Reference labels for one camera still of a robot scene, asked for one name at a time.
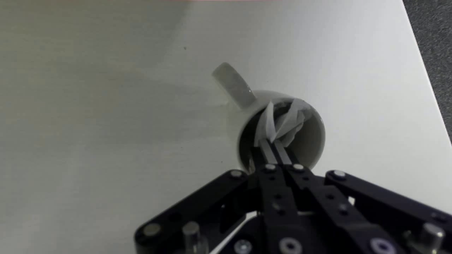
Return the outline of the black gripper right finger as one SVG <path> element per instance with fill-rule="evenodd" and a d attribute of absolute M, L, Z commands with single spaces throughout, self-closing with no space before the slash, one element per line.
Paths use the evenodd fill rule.
<path fill-rule="evenodd" d="M 315 176 L 281 144 L 275 155 L 295 189 L 346 254 L 452 254 L 452 216 L 343 171 Z"/>

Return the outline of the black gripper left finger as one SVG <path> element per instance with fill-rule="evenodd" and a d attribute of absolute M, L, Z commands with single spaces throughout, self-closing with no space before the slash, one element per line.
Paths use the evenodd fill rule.
<path fill-rule="evenodd" d="M 230 169 L 145 222 L 137 254 L 302 254 L 294 192 L 270 145 L 249 154 L 249 172 Z"/>

